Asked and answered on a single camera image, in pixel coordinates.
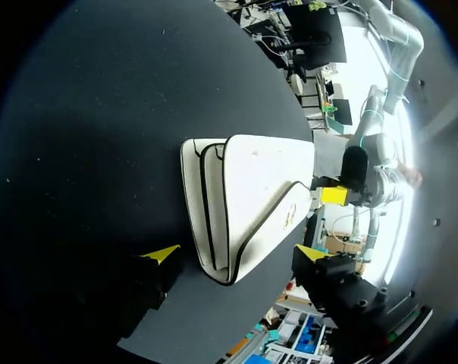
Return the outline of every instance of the dark gray table surface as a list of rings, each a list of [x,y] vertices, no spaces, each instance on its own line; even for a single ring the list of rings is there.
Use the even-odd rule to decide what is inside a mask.
[[[290,278],[299,226],[233,287],[198,266],[180,172],[188,138],[310,140],[263,52],[209,0],[85,0],[46,29],[0,113],[0,262],[11,294],[87,284],[76,252],[179,243],[186,269],[119,346],[163,363],[212,363]]]

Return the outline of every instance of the white bag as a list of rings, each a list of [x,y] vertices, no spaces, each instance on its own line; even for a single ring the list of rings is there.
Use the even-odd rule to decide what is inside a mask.
[[[221,284],[247,275],[310,209],[310,142],[252,135],[190,139],[180,157],[200,264]]]

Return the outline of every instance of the yellow triangle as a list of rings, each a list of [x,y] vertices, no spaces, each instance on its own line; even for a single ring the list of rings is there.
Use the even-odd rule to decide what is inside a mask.
[[[308,248],[304,245],[297,244],[296,247],[302,251],[303,254],[309,257],[313,262],[325,256],[333,256],[333,254],[323,253],[320,250]]]
[[[165,258],[167,258],[170,254],[172,254],[172,252],[176,250],[177,248],[180,248],[180,245],[173,245],[173,246],[170,246],[169,248],[165,248],[157,252],[153,252],[153,253],[144,254],[140,257],[142,258],[148,257],[151,259],[156,259],[158,261],[158,265],[160,265],[160,263],[162,263],[165,260]]]

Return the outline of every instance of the gold logo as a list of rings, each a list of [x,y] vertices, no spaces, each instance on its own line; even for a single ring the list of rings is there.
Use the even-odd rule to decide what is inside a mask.
[[[293,203],[290,207],[290,211],[287,214],[287,219],[284,222],[283,229],[286,229],[288,225],[293,223],[293,220],[295,219],[295,213],[296,213],[296,204]]]

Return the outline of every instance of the black trim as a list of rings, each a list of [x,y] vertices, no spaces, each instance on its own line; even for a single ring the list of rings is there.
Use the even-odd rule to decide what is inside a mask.
[[[214,250],[214,240],[212,239],[212,227],[211,227],[211,218],[209,214],[209,198],[207,197],[207,183],[205,182],[205,155],[207,152],[212,148],[212,147],[217,147],[217,146],[223,146],[223,143],[213,143],[209,144],[207,147],[205,147],[202,150],[202,153],[200,154],[200,160],[199,160],[199,165],[200,165],[200,184],[202,188],[202,201],[204,203],[204,213],[205,213],[205,225],[207,225],[207,238],[209,240],[209,249],[211,252],[211,259],[212,259],[212,267],[214,268],[215,271],[217,271],[217,267],[215,265],[215,250]]]
[[[227,151],[227,146],[229,145],[229,141],[234,138],[235,135],[229,136],[226,140],[226,146],[224,150],[222,151],[222,196],[224,197],[224,210],[226,213],[226,236],[227,236],[227,278],[226,281],[229,283],[231,282],[231,252],[229,251],[229,245],[230,245],[230,238],[231,236],[229,235],[229,214],[227,213],[227,198],[226,198],[226,166],[225,166],[225,161],[226,161],[226,151]]]
[[[217,146],[215,147],[215,156],[219,159],[219,161],[222,160],[222,155],[219,155],[219,154],[217,153]]]
[[[271,210],[269,210],[268,214],[266,214],[266,216],[259,222],[259,224],[256,225],[256,228],[253,230],[253,232],[244,240],[244,242],[241,244],[241,247],[239,248],[239,250],[237,251],[237,257],[236,257],[236,268],[234,269],[234,274],[232,276],[232,279],[231,279],[231,284],[228,284],[228,285],[232,285],[234,284],[234,282],[236,281],[236,277],[239,273],[239,267],[240,267],[240,263],[241,263],[241,257],[243,256],[243,253],[244,253],[244,249],[246,249],[246,245],[251,241],[251,239],[256,235],[256,233],[258,232],[258,230],[261,228],[261,226],[263,226],[263,224],[269,219],[269,217],[271,216],[271,214],[273,213],[273,211],[278,207],[278,205],[280,204],[280,202],[287,196],[287,194],[290,192],[290,190],[296,186],[297,184],[301,184],[302,186],[304,186],[307,190],[308,190],[308,187],[305,186],[304,184],[302,184],[301,182],[299,181],[296,181],[296,182],[293,182],[287,189],[286,191],[284,191],[283,195],[281,195],[281,197],[278,199],[278,201],[273,205],[273,207],[271,208]]]
[[[196,142],[194,141],[194,139],[192,139],[192,141],[193,141],[193,149],[194,149],[195,153],[197,154]],[[184,198],[185,198],[185,204],[187,205],[187,214],[189,215],[190,230],[192,231],[193,242],[196,244],[197,255],[199,256],[199,260],[202,263],[202,258],[200,258],[199,246],[196,243],[197,242],[196,235],[193,232],[192,219],[190,218],[189,201],[187,199],[187,188],[185,187],[185,167],[184,167],[184,152],[183,152],[183,150],[184,150],[185,143],[188,143],[188,142],[189,142],[189,140],[186,140],[180,146],[180,163],[182,164],[182,184],[184,185]]]
[[[196,153],[196,155],[200,158],[200,153],[197,152],[197,145],[196,145],[196,140],[195,139],[192,139],[192,143],[193,143],[193,151]]]

